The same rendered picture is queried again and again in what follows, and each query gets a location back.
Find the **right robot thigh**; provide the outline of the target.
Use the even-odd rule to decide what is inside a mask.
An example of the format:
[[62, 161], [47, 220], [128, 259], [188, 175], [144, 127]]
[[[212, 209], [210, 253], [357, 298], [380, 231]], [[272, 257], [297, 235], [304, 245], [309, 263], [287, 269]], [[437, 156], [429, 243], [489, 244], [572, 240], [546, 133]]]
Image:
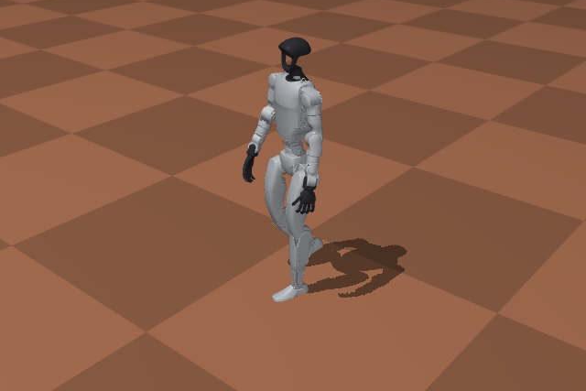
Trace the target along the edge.
[[280, 155], [269, 159], [265, 177], [265, 198], [266, 206], [272, 219], [280, 226], [288, 226], [286, 218], [286, 207], [283, 207], [287, 183], [286, 178], [281, 176], [287, 174], [281, 166]]

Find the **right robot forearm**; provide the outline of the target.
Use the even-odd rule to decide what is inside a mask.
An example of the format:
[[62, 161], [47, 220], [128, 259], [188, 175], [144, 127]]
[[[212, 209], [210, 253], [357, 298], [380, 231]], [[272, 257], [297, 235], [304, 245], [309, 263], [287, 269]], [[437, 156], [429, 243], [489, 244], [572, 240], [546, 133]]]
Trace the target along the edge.
[[260, 152], [261, 146], [266, 139], [267, 132], [268, 132], [268, 130], [270, 130], [270, 128], [272, 126], [271, 123], [269, 123], [267, 120], [262, 118], [261, 115], [260, 115], [260, 118], [259, 118], [259, 121], [257, 124], [258, 124], [258, 126], [255, 130], [253, 137], [252, 137], [252, 141], [248, 145], [248, 148], [251, 144], [255, 145], [255, 153]]

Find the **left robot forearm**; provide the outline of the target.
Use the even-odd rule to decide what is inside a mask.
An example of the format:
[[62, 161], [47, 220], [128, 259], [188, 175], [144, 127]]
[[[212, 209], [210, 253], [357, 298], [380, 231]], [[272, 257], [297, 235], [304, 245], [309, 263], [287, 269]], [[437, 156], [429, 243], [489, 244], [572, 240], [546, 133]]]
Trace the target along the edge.
[[317, 175], [319, 173], [318, 165], [322, 153], [322, 142], [319, 135], [312, 135], [309, 138], [309, 149], [306, 152], [307, 160], [304, 168], [305, 176], [307, 176], [308, 187], [314, 187], [317, 183]]

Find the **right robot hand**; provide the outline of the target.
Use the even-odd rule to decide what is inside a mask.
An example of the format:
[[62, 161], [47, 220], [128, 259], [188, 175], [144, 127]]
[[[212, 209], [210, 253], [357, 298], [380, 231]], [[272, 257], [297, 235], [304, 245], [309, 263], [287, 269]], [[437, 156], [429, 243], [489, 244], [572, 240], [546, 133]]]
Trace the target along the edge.
[[258, 153], [255, 153], [255, 145], [251, 144], [246, 153], [248, 155], [247, 155], [247, 158], [244, 162], [243, 178], [245, 181], [252, 183], [251, 181], [253, 181], [253, 179], [255, 179], [252, 175], [252, 166], [254, 165], [254, 158], [256, 156], [258, 156]]

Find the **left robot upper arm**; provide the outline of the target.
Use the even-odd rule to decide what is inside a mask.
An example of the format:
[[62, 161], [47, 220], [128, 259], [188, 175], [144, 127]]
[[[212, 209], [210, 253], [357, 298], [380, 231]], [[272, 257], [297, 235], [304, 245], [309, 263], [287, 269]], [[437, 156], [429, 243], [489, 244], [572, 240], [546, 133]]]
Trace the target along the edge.
[[311, 129], [305, 135], [305, 143], [309, 146], [309, 138], [312, 135], [319, 135], [321, 142], [323, 140], [322, 133], [322, 119], [321, 119], [321, 105], [322, 97], [319, 91], [307, 86], [301, 89], [301, 103], [306, 109], [308, 125]]

